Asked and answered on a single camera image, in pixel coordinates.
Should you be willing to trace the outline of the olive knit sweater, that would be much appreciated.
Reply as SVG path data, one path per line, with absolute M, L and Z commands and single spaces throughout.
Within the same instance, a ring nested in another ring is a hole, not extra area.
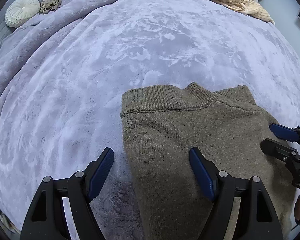
M 264 183 L 284 236 L 292 223 L 292 175 L 265 155 L 260 143 L 273 138 L 275 122 L 247 86 L 210 92 L 193 82 L 186 88 L 150 86 L 122 96 L 123 145 L 146 239 L 197 239 L 212 204 L 198 186 L 189 150 L 233 177 L 256 175 Z

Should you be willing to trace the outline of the lavender plush bed blanket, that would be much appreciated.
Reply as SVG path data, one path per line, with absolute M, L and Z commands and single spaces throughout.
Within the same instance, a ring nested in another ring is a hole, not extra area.
M 150 86 L 247 86 L 300 125 L 300 59 L 271 23 L 206 0 L 62 0 L 0 44 L 0 209 L 19 229 L 45 176 L 114 151 L 91 204 L 106 239 L 146 239 L 123 145 L 122 96 Z

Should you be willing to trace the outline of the round white pleated cushion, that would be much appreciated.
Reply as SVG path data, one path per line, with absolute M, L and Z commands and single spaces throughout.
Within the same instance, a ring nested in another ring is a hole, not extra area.
M 15 0 L 5 12 L 5 23 L 8 27 L 18 28 L 38 14 L 38 0 Z

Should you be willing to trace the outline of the small beige crumpled cloth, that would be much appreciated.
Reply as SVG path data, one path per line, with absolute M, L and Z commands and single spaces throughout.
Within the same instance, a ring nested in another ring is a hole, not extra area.
M 47 14 L 50 11 L 56 11 L 62 4 L 62 0 L 42 0 L 40 3 L 40 14 Z

